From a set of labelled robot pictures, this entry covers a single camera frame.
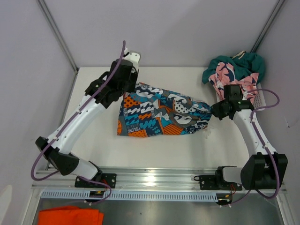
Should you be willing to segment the patterned orange blue shorts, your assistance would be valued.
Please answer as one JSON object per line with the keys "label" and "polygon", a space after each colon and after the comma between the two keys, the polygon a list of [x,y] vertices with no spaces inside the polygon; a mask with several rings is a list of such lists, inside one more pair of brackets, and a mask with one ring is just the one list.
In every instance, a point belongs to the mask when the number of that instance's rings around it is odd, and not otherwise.
{"label": "patterned orange blue shorts", "polygon": [[206,129],[211,106],[171,90],[137,83],[120,105],[117,135],[151,137],[187,135]]}

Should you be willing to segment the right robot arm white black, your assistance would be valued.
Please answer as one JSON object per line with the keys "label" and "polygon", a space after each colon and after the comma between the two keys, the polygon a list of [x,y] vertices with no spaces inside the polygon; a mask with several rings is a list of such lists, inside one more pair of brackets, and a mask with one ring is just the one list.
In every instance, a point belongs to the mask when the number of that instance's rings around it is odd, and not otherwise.
{"label": "right robot arm white black", "polygon": [[219,120],[228,117],[238,127],[249,154],[242,168],[224,166],[221,169],[221,173],[214,177],[217,188],[225,189],[233,182],[246,190],[279,191],[288,159],[285,154],[277,153],[258,122],[256,113],[267,108],[265,103],[255,105],[246,100],[239,85],[226,85],[224,99],[212,106],[213,116]]}

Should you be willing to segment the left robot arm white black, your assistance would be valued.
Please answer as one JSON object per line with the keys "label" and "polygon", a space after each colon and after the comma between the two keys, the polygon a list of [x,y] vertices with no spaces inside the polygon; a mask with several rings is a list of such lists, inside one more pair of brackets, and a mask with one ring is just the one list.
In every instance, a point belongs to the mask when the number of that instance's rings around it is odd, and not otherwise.
{"label": "left robot arm white black", "polygon": [[100,169],[75,156],[72,148],[90,123],[112,102],[118,101],[125,92],[134,91],[138,73],[137,60],[115,60],[109,71],[90,83],[73,114],[47,138],[40,136],[36,140],[40,150],[38,158],[45,158],[63,176],[75,174],[85,178],[90,187],[98,187],[102,181]]}

